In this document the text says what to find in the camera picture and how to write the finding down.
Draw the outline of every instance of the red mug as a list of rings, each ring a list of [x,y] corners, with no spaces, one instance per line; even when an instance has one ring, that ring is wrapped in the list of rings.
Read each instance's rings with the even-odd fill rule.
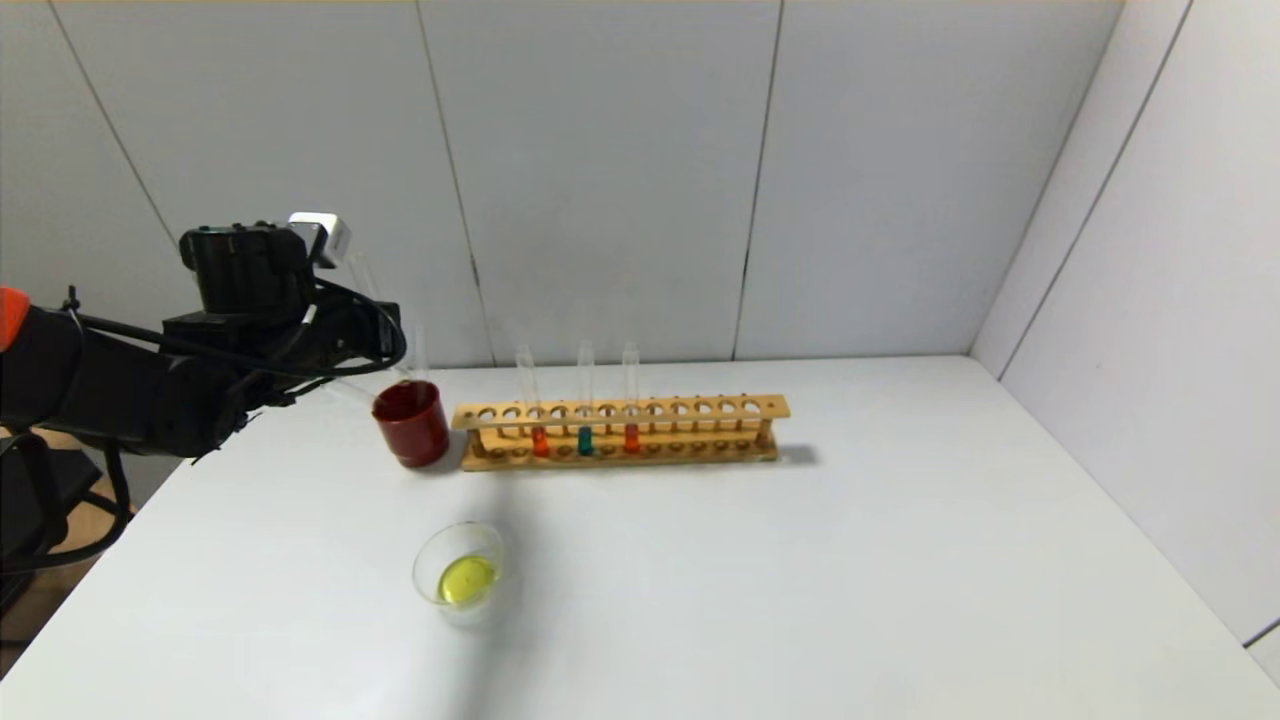
[[[440,388],[426,380],[403,380],[374,400],[374,419],[399,464],[421,468],[449,448],[449,425],[440,405]]]

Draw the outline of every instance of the wall seam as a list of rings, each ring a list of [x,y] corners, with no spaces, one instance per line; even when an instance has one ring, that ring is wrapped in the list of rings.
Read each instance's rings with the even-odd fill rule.
[[[76,51],[72,36],[67,32],[67,26],[63,24],[63,17],[58,14],[58,5],[54,0],[45,0],[45,3],[49,5],[49,12],[54,14],[54,22],[58,23],[58,31],[63,35],[63,41],[67,42],[67,49],[70,50],[72,59],[76,60],[76,67],[79,69],[81,77],[84,79],[84,85],[88,87],[90,95],[93,97],[93,104],[97,105],[97,111],[102,115],[102,120],[106,122],[106,128],[111,132],[111,137],[115,140],[115,146],[119,147],[120,154],[124,155],[124,161],[129,165],[129,172],[133,173],[133,179],[138,181],[138,188],[142,190],[142,196],[147,199],[147,205],[151,206],[151,211],[155,214],[156,222],[160,223],[160,228],[164,229],[165,236],[169,238],[170,247],[174,251],[178,251],[178,240],[169,229],[169,224],[164,222],[164,215],[160,214],[160,206],[156,205],[155,199],[151,196],[147,183],[142,179],[142,173],[138,172],[138,167],[133,163],[129,150],[124,146],[124,140],[115,129],[115,123],[111,122],[111,115],[106,111],[106,105],[102,104],[102,97],[99,96],[97,88],[93,87],[93,81],[88,77],[88,70],[84,68],[84,63],[81,60],[79,53]]]
[[[489,361],[498,366],[498,354],[493,348],[493,333],[489,329],[489,313],[484,305],[484,288],[480,284],[480,265],[476,263],[475,247],[471,245],[471,228],[467,224],[467,210],[462,204],[462,184],[458,182],[458,168],[453,161],[453,145],[449,142],[449,127],[444,120],[444,102],[440,100],[440,85],[435,81],[435,63],[431,61],[431,46],[426,40],[426,18],[422,17],[422,1],[415,0],[417,28],[422,33],[422,54],[426,56],[426,72],[431,79],[431,95],[435,97],[435,111],[440,119],[440,135],[444,136],[444,154],[449,159],[449,176],[453,178],[453,192],[458,199],[458,217],[462,219],[462,238],[467,243],[467,258],[471,260],[471,278],[476,283],[476,297],[480,300],[480,319],[484,322],[484,337],[489,343]]]
[[[1116,35],[1116,28],[1120,27],[1120,17],[1124,14],[1121,9],[1116,14],[1115,22],[1111,23],[1111,32],[1107,33],[1106,42],[1102,44],[1102,51],[1098,53],[1098,59],[1093,63],[1093,70],[1089,73],[1089,79],[1084,83],[1084,92],[1080,94],[1080,100],[1075,104],[1075,113],[1071,114],[1071,122],[1066,126],[1066,132],[1062,135],[1062,142],[1057,146],[1057,154],[1053,155],[1053,164],[1048,168],[1048,174],[1044,176],[1044,182],[1041,184],[1039,195],[1036,196],[1036,204],[1032,205],[1032,211],[1027,215],[1027,223],[1023,224],[1021,238],[1018,241],[1018,247],[1014,249],[1014,254],[1009,256],[1009,263],[1005,265],[1005,274],[1000,278],[1000,286],[996,288],[996,293],[991,297],[991,302],[987,305],[987,313],[982,318],[982,323],[978,325],[978,332],[973,334],[973,341],[969,342],[969,350],[965,352],[966,357],[973,357],[973,350],[978,345],[978,336],[982,334],[982,329],[987,325],[987,320],[991,319],[991,311],[996,307],[996,301],[1000,299],[1000,293],[1005,290],[1005,283],[1009,282],[1009,274],[1014,269],[1014,264],[1018,261],[1018,255],[1021,254],[1023,246],[1027,245],[1027,234],[1032,231],[1032,223],[1036,222],[1036,215],[1039,213],[1041,205],[1044,202],[1044,195],[1048,192],[1048,186],[1053,182],[1053,174],[1057,172],[1059,163],[1062,161],[1062,154],[1066,152],[1068,141],[1071,140],[1071,133],[1075,132],[1075,123],[1080,119],[1080,113],[1084,110],[1084,102],[1089,99],[1089,91],[1093,90],[1093,81],[1098,77],[1098,70],[1102,68],[1102,60],[1107,56],[1107,49],[1111,46],[1111,38]]]
[[[1169,40],[1169,46],[1165,47],[1165,54],[1160,59],[1160,65],[1156,68],[1155,77],[1151,78],[1151,85],[1147,87],[1147,94],[1142,99],[1142,104],[1138,105],[1138,111],[1134,114],[1133,122],[1129,124],[1129,131],[1124,136],[1124,142],[1120,143],[1120,150],[1116,151],[1116,156],[1111,160],[1111,167],[1107,168],[1106,177],[1102,178],[1102,184],[1098,186],[1097,195],[1093,196],[1093,202],[1089,204],[1089,210],[1084,214],[1084,219],[1080,222],[1079,229],[1075,231],[1075,237],[1071,238],[1071,245],[1068,246],[1066,254],[1062,255],[1062,261],[1059,263],[1057,269],[1053,272],[1053,278],[1050,279],[1048,287],[1044,288],[1044,293],[1041,296],[1039,302],[1036,305],[1036,310],[1032,313],[1030,320],[1027,322],[1027,327],[1023,328],[1023,334],[1018,337],[1018,342],[1014,345],[1014,351],[1009,354],[1009,359],[1005,360],[1005,366],[996,375],[997,380],[1004,380],[1005,374],[1012,368],[1014,360],[1018,359],[1018,352],[1023,348],[1023,342],[1027,336],[1030,334],[1032,328],[1036,325],[1036,320],[1039,319],[1041,310],[1044,309],[1044,304],[1048,301],[1050,295],[1053,293],[1053,288],[1057,286],[1057,281],[1062,277],[1062,270],[1066,264],[1071,260],[1071,255],[1075,252],[1076,245],[1080,242],[1080,237],[1084,236],[1084,231],[1093,219],[1094,210],[1098,209],[1098,204],[1102,201],[1102,196],[1106,195],[1107,186],[1111,184],[1111,178],[1115,176],[1116,168],[1120,167],[1120,160],[1124,158],[1125,151],[1129,149],[1129,142],[1133,140],[1134,132],[1138,129],[1138,123],[1142,122],[1143,114],[1147,111],[1147,104],[1151,101],[1151,96],[1156,92],[1156,86],[1160,85],[1160,78],[1165,74],[1165,65],[1169,64],[1169,58],[1174,53],[1174,46],[1178,45],[1178,38],[1183,33],[1183,26],[1187,23],[1187,17],[1192,12],[1192,6],[1196,0],[1187,0],[1187,6],[1183,8],[1183,14],[1178,18],[1178,26],[1174,28],[1174,35]]]
[[[1280,618],[1276,618],[1266,628],[1262,628],[1257,633],[1253,633],[1253,635],[1251,635],[1249,639],[1244,641],[1244,650],[1249,650],[1251,647],[1258,644],[1258,641],[1270,635],[1276,629],[1280,629]]]
[[[773,82],[778,74],[778,47],[782,45],[782,14],[787,0],[778,0],[778,26],[773,33],[773,60],[769,63],[769,88],[764,95],[764,124],[760,128],[760,154],[755,163],[755,188],[751,191],[751,219],[746,225],[746,250],[742,252],[742,283],[737,295],[737,320],[733,323],[733,348],[728,359],[737,360],[737,341],[742,333],[742,307],[746,305],[746,272],[751,266],[751,240],[755,236],[755,211],[760,205],[760,177],[764,174],[764,143],[769,136],[769,115],[773,113]]]

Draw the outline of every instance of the test tube rack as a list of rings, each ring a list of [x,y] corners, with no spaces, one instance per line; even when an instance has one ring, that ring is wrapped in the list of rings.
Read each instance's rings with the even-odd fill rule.
[[[773,420],[790,418],[781,395],[716,395],[641,398],[637,414],[623,400],[602,400],[582,413],[576,402],[466,404],[453,411],[454,430],[466,430],[462,469],[522,470],[621,465],[760,462],[778,459]],[[627,452],[625,428],[639,427],[640,446]],[[577,429],[593,430],[593,452],[579,454]],[[531,430],[544,428],[550,452],[532,452]]]

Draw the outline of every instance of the white table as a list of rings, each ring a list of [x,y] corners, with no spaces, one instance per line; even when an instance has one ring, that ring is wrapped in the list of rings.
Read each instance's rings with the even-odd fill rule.
[[[173,475],[0,683],[0,716],[1280,717],[975,363],[641,370],[645,395],[786,393],[783,460],[411,471],[316,393]],[[598,395],[620,386],[598,372]],[[517,395],[515,370],[433,379],[448,402]],[[544,398],[572,382],[544,372]],[[463,519],[517,546],[502,630],[453,629],[411,585],[419,546]]]

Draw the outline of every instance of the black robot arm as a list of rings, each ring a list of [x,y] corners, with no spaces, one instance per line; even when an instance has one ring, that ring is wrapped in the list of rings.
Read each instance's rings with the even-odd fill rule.
[[[333,266],[335,241],[346,247],[340,220],[317,218],[186,233],[182,259],[204,310],[165,320],[163,333],[81,314],[74,290],[51,310],[18,307],[24,296],[6,288],[0,420],[198,457],[257,407],[394,365],[406,350],[399,307],[314,275],[312,265]],[[339,368],[353,359],[366,361]]]

